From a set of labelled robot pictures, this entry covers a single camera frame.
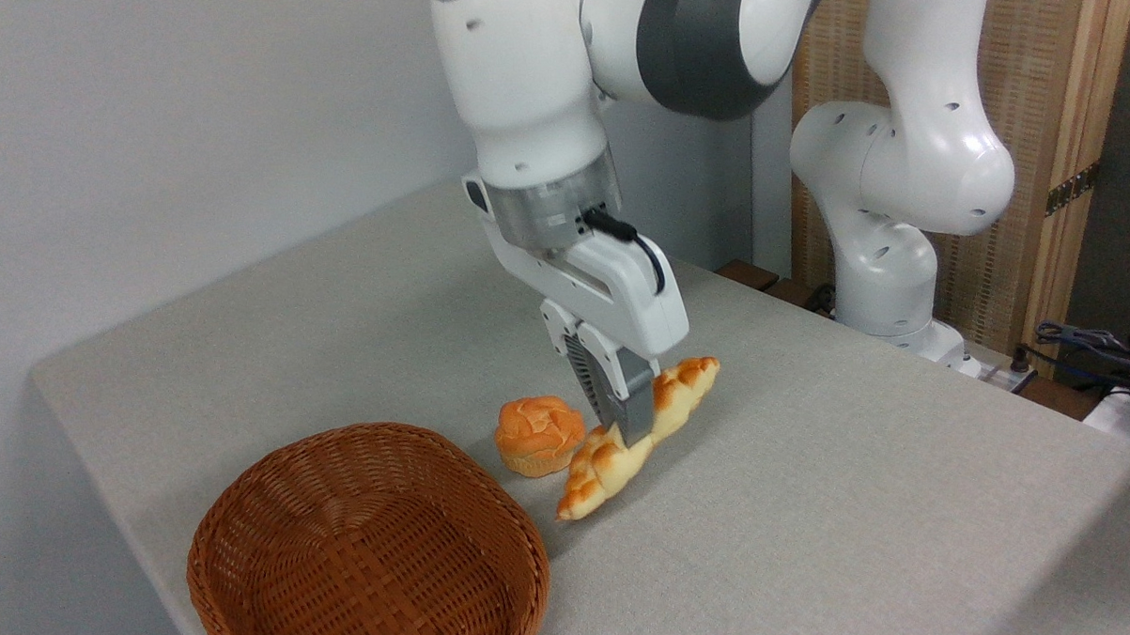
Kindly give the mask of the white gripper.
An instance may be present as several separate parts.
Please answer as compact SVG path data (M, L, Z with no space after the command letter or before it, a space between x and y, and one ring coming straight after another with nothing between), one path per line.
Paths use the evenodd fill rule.
M551 256L502 237L481 179L462 177L499 264L546 297L540 318L555 351L568 362L597 420L617 426L624 445L654 426L654 359L689 333L670 262L642 235L621 242L596 232Z

